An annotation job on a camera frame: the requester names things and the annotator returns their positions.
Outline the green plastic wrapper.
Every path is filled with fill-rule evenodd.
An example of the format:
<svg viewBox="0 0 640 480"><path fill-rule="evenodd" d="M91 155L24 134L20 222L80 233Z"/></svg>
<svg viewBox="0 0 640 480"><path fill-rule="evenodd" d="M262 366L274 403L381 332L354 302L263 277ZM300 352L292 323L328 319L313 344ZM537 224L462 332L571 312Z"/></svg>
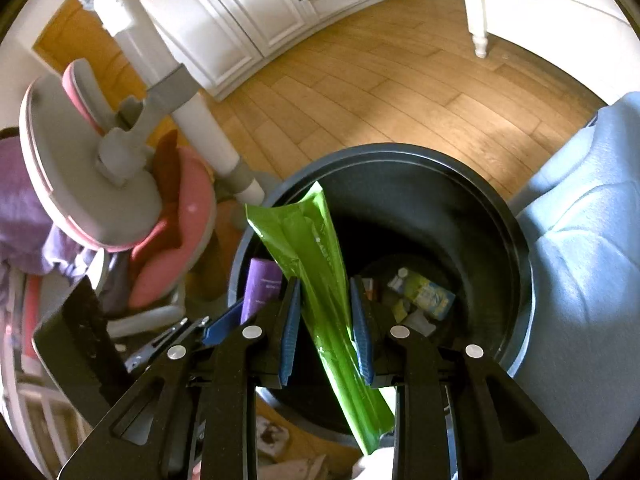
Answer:
<svg viewBox="0 0 640 480"><path fill-rule="evenodd" d="M394 415L359 373L340 243L322 186L295 204L245 207L246 220L286 278L302 285L302 317L326 378L363 454L378 449Z"/></svg>

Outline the black trash bin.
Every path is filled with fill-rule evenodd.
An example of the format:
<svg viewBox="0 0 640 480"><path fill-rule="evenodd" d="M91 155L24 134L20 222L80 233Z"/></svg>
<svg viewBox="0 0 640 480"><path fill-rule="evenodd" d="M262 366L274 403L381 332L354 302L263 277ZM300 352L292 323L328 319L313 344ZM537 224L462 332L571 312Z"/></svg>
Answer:
<svg viewBox="0 0 640 480"><path fill-rule="evenodd" d="M528 247L484 178L428 148L369 144L306 166L268 204L294 204L313 184L326 194L348 276L383 289L400 269L420 273L454 295L432 338L445 361L477 344L518 369L534 314Z"/></svg>

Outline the white bed frame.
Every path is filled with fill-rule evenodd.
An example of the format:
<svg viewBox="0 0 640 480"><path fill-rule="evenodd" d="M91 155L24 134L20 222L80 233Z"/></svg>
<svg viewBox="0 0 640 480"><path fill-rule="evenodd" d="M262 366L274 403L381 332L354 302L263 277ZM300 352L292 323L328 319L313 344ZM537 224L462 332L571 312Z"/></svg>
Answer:
<svg viewBox="0 0 640 480"><path fill-rule="evenodd" d="M612 104L639 89L639 36L615 0L464 0L474 53L489 38L536 54Z"/></svg>

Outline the pink grey chair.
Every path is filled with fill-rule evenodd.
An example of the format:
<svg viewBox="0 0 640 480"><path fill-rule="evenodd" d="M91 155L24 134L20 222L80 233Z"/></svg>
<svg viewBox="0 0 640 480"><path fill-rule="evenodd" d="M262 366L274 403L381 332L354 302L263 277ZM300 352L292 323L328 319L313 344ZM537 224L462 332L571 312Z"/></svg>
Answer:
<svg viewBox="0 0 640 480"><path fill-rule="evenodd" d="M20 108L26 170L43 209L85 248L128 258L114 339L154 332L186 314L184 279L212 238L216 195L205 162L158 124L198 93L184 66L113 110L87 60L42 76Z"/></svg>

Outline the blue tablecloth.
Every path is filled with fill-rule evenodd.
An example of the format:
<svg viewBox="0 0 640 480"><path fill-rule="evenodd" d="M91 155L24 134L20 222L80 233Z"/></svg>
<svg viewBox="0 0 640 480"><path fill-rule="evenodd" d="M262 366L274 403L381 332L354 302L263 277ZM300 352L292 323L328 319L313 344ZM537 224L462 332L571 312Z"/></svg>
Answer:
<svg viewBox="0 0 640 480"><path fill-rule="evenodd" d="M639 420L639 96L602 107L510 201L535 316L515 379L598 478Z"/></svg>

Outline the white built-in wardrobe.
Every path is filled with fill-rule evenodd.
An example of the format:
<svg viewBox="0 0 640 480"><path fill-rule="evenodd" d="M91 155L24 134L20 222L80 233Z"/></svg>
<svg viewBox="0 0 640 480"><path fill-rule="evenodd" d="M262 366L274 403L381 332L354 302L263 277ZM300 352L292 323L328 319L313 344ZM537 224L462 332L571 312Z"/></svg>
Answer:
<svg viewBox="0 0 640 480"><path fill-rule="evenodd" d="M333 21L381 0L140 0L174 58L216 99Z"/></svg>

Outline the blue green milk carton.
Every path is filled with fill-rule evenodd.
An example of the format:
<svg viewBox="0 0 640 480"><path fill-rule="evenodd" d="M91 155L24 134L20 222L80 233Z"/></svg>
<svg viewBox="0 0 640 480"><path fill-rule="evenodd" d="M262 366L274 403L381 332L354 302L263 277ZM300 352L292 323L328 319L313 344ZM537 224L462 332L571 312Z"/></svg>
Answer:
<svg viewBox="0 0 640 480"><path fill-rule="evenodd" d="M400 268L388 287L437 321L446 318L456 299L448 289L408 268Z"/></svg>

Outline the purple wrapper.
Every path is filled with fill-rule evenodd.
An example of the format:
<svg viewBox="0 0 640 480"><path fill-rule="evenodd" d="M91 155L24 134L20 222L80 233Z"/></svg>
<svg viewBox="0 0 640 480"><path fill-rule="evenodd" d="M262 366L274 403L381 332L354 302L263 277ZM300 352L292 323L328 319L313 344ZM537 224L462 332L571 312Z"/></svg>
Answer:
<svg viewBox="0 0 640 480"><path fill-rule="evenodd" d="M242 324L268 302L279 298L282 280L280 266L274 261L258 258L250 260L241 310Z"/></svg>

